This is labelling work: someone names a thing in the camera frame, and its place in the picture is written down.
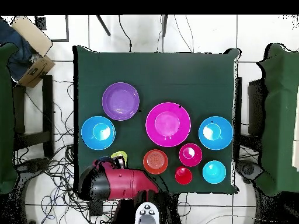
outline magenta plate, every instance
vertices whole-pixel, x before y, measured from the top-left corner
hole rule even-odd
[[[130,84],[117,82],[105,90],[102,106],[105,113],[113,120],[128,120],[138,110],[139,96]]]
[[[148,114],[145,128],[149,138],[162,147],[181,144],[191,129],[187,111],[180,105],[164,102],[156,105]]]

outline dark green cloth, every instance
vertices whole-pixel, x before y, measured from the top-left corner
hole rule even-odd
[[[7,63],[18,50],[12,43],[0,46],[0,194],[13,189],[17,173],[12,166],[15,116],[13,115],[12,80]]]
[[[265,100],[265,130],[262,137],[262,167],[256,184],[267,195],[299,192],[299,172],[292,167],[293,139],[299,86],[299,53],[280,44],[270,46],[260,62],[269,91]]]
[[[128,166],[144,169],[142,159],[151,149],[160,149],[169,159],[168,168],[161,177],[173,193],[227,193],[236,192],[231,185],[232,145],[223,150],[211,151],[199,141],[201,122],[210,116],[222,116],[232,122],[234,99],[234,59],[237,49],[228,54],[184,54],[184,53],[105,53],[91,52],[77,47],[78,52],[78,96],[79,96],[79,174],[101,156],[110,156],[116,151],[128,154]],[[126,121],[111,120],[116,129],[112,145],[102,151],[89,149],[82,141],[81,127],[92,116],[108,117],[102,108],[105,89],[115,82],[133,85],[140,97],[140,106],[135,116]],[[145,119],[150,110],[162,102],[175,102],[183,106],[191,118],[191,132],[187,140],[173,148],[154,144],[145,131]],[[180,185],[175,180],[175,170],[182,165],[179,149],[193,142],[203,151],[198,166],[191,167],[193,180]],[[203,166],[219,160],[225,164],[227,176],[217,185],[206,182]],[[152,176],[158,185],[164,185],[158,176]]]

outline purple plate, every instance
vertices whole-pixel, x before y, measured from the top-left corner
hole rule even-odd
[[[113,120],[128,120],[138,110],[139,95],[130,84],[116,82],[105,90],[102,106],[105,113]]]

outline blue cloth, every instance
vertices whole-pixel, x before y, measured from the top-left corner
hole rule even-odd
[[[19,51],[11,55],[8,61],[8,68],[14,80],[18,81],[25,72],[32,66],[29,59],[32,57],[32,48],[16,30],[0,18],[0,44],[14,43]]]

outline white floor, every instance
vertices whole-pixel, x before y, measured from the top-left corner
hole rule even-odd
[[[263,53],[269,43],[283,43],[290,50],[299,48],[299,24],[297,17],[278,15],[188,15],[188,21],[193,32],[194,51],[196,53],[223,53],[229,48],[238,47],[242,51],[239,59],[238,76],[243,77],[242,82],[242,123],[248,123],[248,82],[262,77],[262,71],[255,64],[263,59]],[[69,82],[73,81],[73,54],[72,45],[81,45],[98,52],[128,52],[129,42],[120,28],[118,16],[102,16],[106,26],[111,32],[108,37],[96,16],[69,16],[69,42],[54,43],[48,56],[55,61],[55,67],[49,72],[54,82],[54,102],[62,109],[63,121],[73,111],[73,102],[67,94]],[[160,15],[123,15],[121,23],[127,35],[131,38],[133,52],[155,52],[157,50],[158,35],[161,31]],[[180,32],[189,47],[192,38],[185,15],[176,15]],[[51,39],[64,39],[62,30],[65,29],[63,18],[49,18],[47,35]],[[61,37],[50,29],[59,29]],[[158,51],[162,51],[160,39]],[[173,15],[169,15],[164,39],[164,52],[174,53],[188,51],[188,47],[181,38]],[[27,89],[27,93],[42,109],[41,86],[39,83],[34,89]],[[69,93],[73,97],[73,86]],[[41,131],[41,113],[27,98],[25,125],[26,132]],[[66,132],[60,121],[61,113],[54,106],[55,126],[59,132]],[[69,118],[67,126],[74,127],[73,115]],[[55,130],[55,137],[60,136]],[[247,126],[242,125],[242,133],[247,133]],[[70,135],[64,136],[65,144],[72,144]],[[62,141],[55,143],[55,148],[62,146]],[[43,157],[42,146],[30,148],[27,158]],[[243,183],[239,175],[235,175],[235,184],[239,193],[235,195],[223,194],[188,194],[187,202],[178,206],[183,224],[253,224],[255,216],[255,194],[251,185]],[[53,195],[55,185],[51,178],[42,174],[33,179],[27,189],[26,213],[28,219],[40,223],[45,214],[45,205],[49,203],[47,195]],[[180,195],[180,201],[186,201],[186,194]],[[56,215],[54,219],[46,219],[44,224],[58,224],[59,220],[68,209],[63,202],[54,206]],[[81,213],[70,209],[60,224],[88,224]]]

